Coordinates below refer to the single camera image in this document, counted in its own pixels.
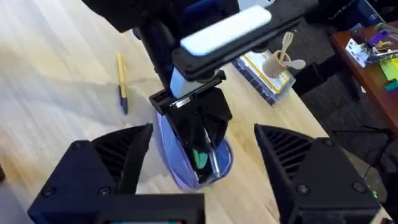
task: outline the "sticky note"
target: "sticky note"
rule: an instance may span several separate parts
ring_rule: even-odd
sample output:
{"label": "sticky note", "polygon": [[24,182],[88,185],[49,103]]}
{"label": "sticky note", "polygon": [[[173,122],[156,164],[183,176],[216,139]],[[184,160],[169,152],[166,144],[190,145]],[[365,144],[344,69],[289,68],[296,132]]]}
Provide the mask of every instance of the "sticky note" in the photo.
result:
{"label": "sticky note", "polygon": [[380,62],[380,66],[389,81],[398,80],[398,58]]}

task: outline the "green object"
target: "green object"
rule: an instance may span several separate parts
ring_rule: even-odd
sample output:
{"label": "green object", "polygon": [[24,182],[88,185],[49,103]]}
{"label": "green object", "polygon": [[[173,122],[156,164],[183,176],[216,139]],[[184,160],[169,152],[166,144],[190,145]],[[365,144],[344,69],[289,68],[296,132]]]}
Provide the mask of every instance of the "green object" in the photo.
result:
{"label": "green object", "polygon": [[203,169],[207,163],[208,154],[204,152],[199,153],[198,151],[193,150],[193,157],[195,158],[197,168]]}
{"label": "green object", "polygon": [[398,80],[398,58],[380,62],[380,67],[386,75],[387,80]]}

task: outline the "wooden surface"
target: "wooden surface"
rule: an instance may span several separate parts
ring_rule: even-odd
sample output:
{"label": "wooden surface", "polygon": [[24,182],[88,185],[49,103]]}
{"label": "wooden surface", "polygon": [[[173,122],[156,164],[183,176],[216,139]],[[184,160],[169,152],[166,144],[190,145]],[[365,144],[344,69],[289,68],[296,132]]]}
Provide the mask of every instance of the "wooden surface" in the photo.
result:
{"label": "wooden surface", "polygon": [[[30,223],[25,211],[69,144],[153,122],[148,97],[162,88],[142,44],[116,32],[79,0],[0,1],[0,223]],[[129,114],[117,92],[116,52],[124,56]],[[235,162],[206,187],[208,223],[277,223],[278,211],[253,124],[326,133],[293,92],[271,108],[231,65],[221,84],[233,120]],[[138,193],[179,193],[157,151],[154,132]]]}
{"label": "wooden surface", "polygon": [[[390,25],[398,27],[398,21],[390,23]],[[362,29],[360,32],[364,34],[366,38],[370,38],[376,34],[373,27]],[[348,55],[345,47],[350,38],[351,32],[347,31],[333,34],[331,40],[332,44],[337,49],[337,53],[352,70],[359,84],[364,87],[372,102],[377,106],[380,114],[386,119],[390,128],[398,134],[398,91],[387,92],[384,89],[387,78],[378,63],[372,65],[367,64],[365,68],[362,68],[350,55]],[[398,41],[393,39],[389,40],[394,43],[392,48],[398,49]]]}

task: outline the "screw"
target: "screw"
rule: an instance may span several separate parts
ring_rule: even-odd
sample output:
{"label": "screw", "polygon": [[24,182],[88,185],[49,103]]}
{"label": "screw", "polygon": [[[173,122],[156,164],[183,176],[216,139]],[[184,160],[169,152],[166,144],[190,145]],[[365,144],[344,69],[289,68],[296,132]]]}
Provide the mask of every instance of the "screw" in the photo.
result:
{"label": "screw", "polygon": [[353,183],[353,188],[359,193],[365,193],[366,187],[358,182]]}
{"label": "screw", "polygon": [[108,195],[111,193],[111,189],[109,187],[103,187],[98,191],[100,195]]}
{"label": "screw", "polygon": [[47,189],[43,189],[42,196],[48,198],[49,196],[55,194],[55,187],[50,187]]}
{"label": "screw", "polygon": [[75,142],[74,147],[75,149],[80,149],[81,148],[80,142]]}
{"label": "screw", "polygon": [[309,189],[306,185],[304,185],[304,184],[299,184],[299,185],[297,186],[297,191],[298,191],[300,194],[303,194],[303,195],[306,195],[306,194],[310,193],[310,189]]}
{"label": "screw", "polygon": [[323,143],[327,146],[334,146],[335,143],[333,143],[330,139],[325,139],[323,140]]}

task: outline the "wooden utensil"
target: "wooden utensil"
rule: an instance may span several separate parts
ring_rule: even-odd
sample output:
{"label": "wooden utensil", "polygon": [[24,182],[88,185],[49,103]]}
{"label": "wooden utensil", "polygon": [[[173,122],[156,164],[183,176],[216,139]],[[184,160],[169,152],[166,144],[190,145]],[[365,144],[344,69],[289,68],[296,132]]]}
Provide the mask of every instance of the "wooden utensil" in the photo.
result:
{"label": "wooden utensil", "polygon": [[280,54],[280,58],[279,58],[279,60],[281,62],[283,62],[283,60],[284,60],[286,50],[291,45],[291,43],[293,41],[293,37],[294,37],[294,34],[291,32],[286,32],[284,35],[284,39],[282,41],[282,53]]}
{"label": "wooden utensil", "polygon": [[300,70],[300,69],[303,69],[305,67],[305,62],[304,62],[304,60],[301,60],[301,59],[297,59],[297,60],[294,60],[294,61],[291,61],[291,62],[284,61],[282,63],[284,65],[292,67],[292,68],[294,68],[296,70]]}

